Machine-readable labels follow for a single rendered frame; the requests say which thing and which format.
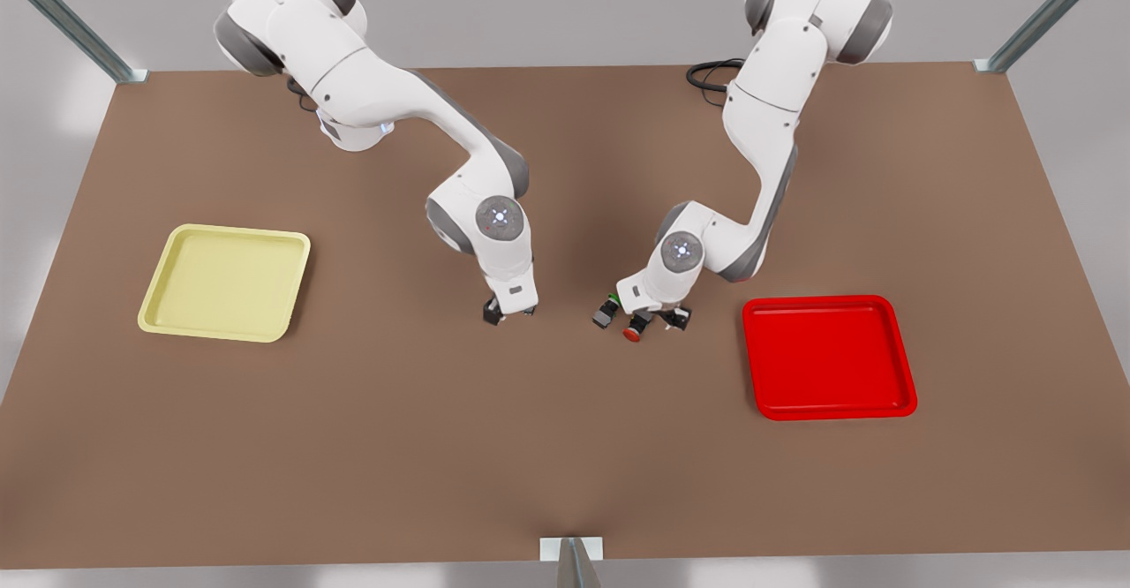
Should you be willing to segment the yellow square tray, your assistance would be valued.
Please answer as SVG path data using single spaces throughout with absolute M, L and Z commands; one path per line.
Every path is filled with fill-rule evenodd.
M 162 250 L 138 326 L 182 337 L 279 340 L 310 253 L 310 237 L 298 231 L 183 223 Z

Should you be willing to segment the red square tray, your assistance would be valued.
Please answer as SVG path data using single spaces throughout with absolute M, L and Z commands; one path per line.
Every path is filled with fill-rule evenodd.
M 907 418 L 916 410 L 907 352 L 887 299 L 751 299 L 740 318 L 751 395 L 766 418 Z

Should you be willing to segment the silver frame post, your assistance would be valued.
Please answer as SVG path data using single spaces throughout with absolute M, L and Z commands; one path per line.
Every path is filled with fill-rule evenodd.
M 73 12 L 64 0 L 26 0 L 47 21 L 59 29 L 64 36 L 73 42 L 78 49 L 88 57 L 93 64 L 97 64 L 102 72 L 116 84 L 144 84 L 148 80 L 149 71 L 134 69 L 133 66 L 119 57 L 116 51 L 111 49 L 108 43 L 101 38 L 86 21 Z
M 602 588 L 593 564 L 605 560 L 602 537 L 545 537 L 539 559 L 556 563 L 556 588 Z
M 1066 12 L 1074 9 L 1080 0 L 1045 0 L 1037 9 L 1028 16 L 1012 33 L 1003 44 L 996 50 L 992 57 L 976 58 L 972 61 L 977 74 L 1006 74 L 1014 64 L 1017 64 L 1038 41 L 1058 21 L 1062 20 Z

